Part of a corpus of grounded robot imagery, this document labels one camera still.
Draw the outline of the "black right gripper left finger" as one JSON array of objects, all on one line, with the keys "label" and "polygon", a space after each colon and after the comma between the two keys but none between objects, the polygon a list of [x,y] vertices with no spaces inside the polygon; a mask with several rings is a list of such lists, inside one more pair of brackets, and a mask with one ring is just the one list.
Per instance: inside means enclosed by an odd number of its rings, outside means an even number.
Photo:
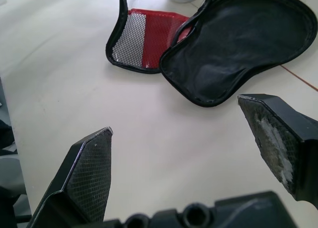
[{"label": "black right gripper left finger", "polygon": [[111,185],[112,135],[105,127],[70,147],[29,227],[75,228],[103,221]]}]

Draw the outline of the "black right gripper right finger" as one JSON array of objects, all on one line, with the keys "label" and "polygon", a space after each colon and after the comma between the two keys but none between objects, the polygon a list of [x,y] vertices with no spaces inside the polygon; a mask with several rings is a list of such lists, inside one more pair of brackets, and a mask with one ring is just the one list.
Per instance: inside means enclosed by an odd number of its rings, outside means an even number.
[{"label": "black right gripper right finger", "polygon": [[318,202],[318,122],[268,94],[238,95],[261,157],[296,201]]}]

